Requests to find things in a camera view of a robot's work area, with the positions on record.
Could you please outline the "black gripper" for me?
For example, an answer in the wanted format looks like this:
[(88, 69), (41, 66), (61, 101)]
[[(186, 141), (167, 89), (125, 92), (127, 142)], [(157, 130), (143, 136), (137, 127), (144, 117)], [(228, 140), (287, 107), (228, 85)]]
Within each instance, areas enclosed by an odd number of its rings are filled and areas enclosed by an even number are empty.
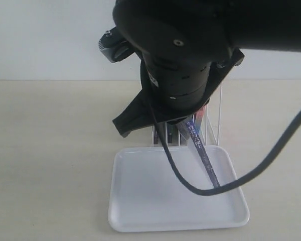
[(122, 137), (154, 123), (179, 123), (209, 102), (244, 54), (234, 49), (223, 62), (188, 64), (140, 53), (141, 91), (112, 122)]

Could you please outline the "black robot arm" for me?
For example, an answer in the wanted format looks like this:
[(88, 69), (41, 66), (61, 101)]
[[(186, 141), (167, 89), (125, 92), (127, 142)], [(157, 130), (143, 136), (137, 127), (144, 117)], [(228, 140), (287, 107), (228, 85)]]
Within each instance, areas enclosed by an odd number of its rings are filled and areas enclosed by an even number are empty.
[(117, 1), (113, 20), (142, 57), (142, 90), (113, 120), (123, 137), (195, 113), (240, 49), (301, 52), (301, 1)]

